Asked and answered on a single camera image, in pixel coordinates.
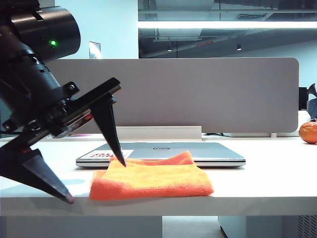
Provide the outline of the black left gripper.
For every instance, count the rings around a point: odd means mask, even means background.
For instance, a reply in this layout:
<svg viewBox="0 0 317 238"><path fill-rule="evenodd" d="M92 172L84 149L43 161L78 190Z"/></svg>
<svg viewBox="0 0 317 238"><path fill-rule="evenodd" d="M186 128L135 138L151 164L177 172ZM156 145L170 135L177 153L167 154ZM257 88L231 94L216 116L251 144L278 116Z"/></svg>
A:
<svg viewBox="0 0 317 238"><path fill-rule="evenodd" d="M0 149L0 175L44 191L68 204L74 197L44 161L40 150L30 147L51 134L62 138L94 119L117 160L126 167L117 137L112 105L120 82L111 78L93 90L73 99L79 91L68 82L38 96L29 89L21 92L0 82L1 96L12 106L12 114L2 125L7 133L22 129L19 135Z"/></svg>

